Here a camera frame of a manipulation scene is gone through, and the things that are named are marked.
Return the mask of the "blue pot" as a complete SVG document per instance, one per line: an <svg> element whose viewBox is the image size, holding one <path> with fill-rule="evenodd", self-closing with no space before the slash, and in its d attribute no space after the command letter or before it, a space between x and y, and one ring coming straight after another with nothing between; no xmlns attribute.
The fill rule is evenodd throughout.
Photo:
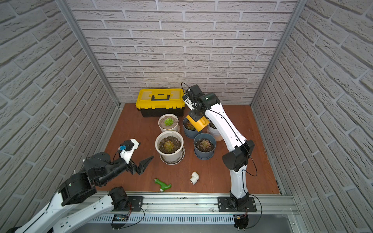
<svg viewBox="0 0 373 233"><path fill-rule="evenodd" d="M217 142L215 138L207 133L198 134L194 138L194 153L201 160L209 160L213 157Z"/></svg>
<svg viewBox="0 0 373 233"><path fill-rule="evenodd" d="M197 131L187 118L183 120L183 128L185 135L191 139L194 139L197 135L202 133L202 131Z"/></svg>

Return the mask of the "white PVC elbow fitting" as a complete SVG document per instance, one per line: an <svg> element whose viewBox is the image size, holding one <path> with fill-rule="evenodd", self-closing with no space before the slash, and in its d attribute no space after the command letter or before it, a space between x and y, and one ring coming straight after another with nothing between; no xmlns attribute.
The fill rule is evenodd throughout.
<svg viewBox="0 0 373 233"><path fill-rule="evenodd" d="M193 172L192 175L191 175L190 182L191 182L193 185L195 185L195 184L198 182L199 178L200 178L199 174L195 171L195 172Z"/></svg>

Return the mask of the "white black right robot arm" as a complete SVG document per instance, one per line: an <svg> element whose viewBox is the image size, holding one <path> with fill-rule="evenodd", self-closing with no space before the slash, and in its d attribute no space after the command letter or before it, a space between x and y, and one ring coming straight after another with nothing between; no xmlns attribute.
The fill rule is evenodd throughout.
<svg viewBox="0 0 373 233"><path fill-rule="evenodd" d="M199 89L190 88L183 98L191 109L187 119L197 131L201 131L212 122L222 136L228 149L228 153L222 157L222 160L230 170L230 203L237 210L243 208L250 199L246 186L246 175L254 142L247 140L237 130L214 93L205 94Z"/></svg>

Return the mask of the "large white round pot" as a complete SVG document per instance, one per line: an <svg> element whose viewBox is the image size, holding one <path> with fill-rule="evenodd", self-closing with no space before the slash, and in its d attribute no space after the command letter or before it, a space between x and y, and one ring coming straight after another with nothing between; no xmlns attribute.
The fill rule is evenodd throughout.
<svg viewBox="0 0 373 233"><path fill-rule="evenodd" d="M176 131L162 132L155 140L155 148L167 165L176 165L185 156L184 139Z"/></svg>

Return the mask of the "blue pot back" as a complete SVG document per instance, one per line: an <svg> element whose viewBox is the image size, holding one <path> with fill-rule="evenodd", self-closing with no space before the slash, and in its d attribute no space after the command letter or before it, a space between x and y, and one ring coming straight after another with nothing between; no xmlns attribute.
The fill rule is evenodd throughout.
<svg viewBox="0 0 373 233"><path fill-rule="evenodd" d="M187 118L183 120L183 128L185 135L191 139L194 139L197 135L202 133L202 131L197 131Z"/></svg>

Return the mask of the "small white faceted pot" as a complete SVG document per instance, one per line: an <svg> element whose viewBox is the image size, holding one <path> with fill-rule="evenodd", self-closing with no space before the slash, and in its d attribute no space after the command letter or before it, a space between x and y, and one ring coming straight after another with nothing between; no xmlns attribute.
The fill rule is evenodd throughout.
<svg viewBox="0 0 373 233"><path fill-rule="evenodd" d="M179 120L176 115L165 114L158 120L158 126L161 132L165 131L176 131L180 132Z"/></svg>

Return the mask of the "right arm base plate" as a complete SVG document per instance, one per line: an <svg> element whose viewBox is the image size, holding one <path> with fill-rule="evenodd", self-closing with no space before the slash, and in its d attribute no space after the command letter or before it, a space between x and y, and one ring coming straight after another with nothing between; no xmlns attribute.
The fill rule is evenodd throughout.
<svg viewBox="0 0 373 233"><path fill-rule="evenodd" d="M235 197L217 197L219 212L257 212L253 197L245 196L241 199Z"/></svg>

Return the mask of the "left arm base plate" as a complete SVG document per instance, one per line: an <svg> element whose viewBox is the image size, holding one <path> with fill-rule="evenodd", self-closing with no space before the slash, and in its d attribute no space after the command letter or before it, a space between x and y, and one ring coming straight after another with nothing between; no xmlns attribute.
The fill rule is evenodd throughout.
<svg viewBox="0 0 373 233"><path fill-rule="evenodd" d="M125 197L121 199L117 204L115 204L114 212L140 212L143 199L143 196Z"/></svg>

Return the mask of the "blue pot front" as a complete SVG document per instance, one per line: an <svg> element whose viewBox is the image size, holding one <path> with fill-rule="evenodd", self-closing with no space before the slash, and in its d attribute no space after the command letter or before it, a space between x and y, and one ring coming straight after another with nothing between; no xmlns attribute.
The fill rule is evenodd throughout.
<svg viewBox="0 0 373 233"><path fill-rule="evenodd" d="M217 142L215 138L207 133L198 134L194 138L194 153L201 160L209 160L213 157Z"/></svg>

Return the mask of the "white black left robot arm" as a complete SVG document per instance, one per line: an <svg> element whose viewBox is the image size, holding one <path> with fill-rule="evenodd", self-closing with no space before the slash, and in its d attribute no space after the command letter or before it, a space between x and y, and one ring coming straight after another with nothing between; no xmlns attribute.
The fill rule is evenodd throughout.
<svg viewBox="0 0 373 233"><path fill-rule="evenodd" d="M96 194L97 187L105 186L109 181L127 171L141 175L153 157L136 165L132 160L122 158L112 161L110 155L97 153L84 161L84 167L71 175L57 189L50 202L23 226L8 230L10 233L71 233L94 218L111 211L128 212L128 220L133 211L142 207L142 197L130 198L123 187L115 187L93 204L69 215L86 199Z"/></svg>

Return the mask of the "yellow plastic watering can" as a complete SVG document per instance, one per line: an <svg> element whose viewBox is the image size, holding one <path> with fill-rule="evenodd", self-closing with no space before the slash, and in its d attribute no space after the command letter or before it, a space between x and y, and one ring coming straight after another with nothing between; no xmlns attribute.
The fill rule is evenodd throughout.
<svg viewBox="0 0 373 233"><path fill-rule="evenodd" d="M187 115L186 119L193 125L193 127L198 132L203 130L210 123L210 121L204 116L200 118L198 121L195 121L190 115Z"/></svg>

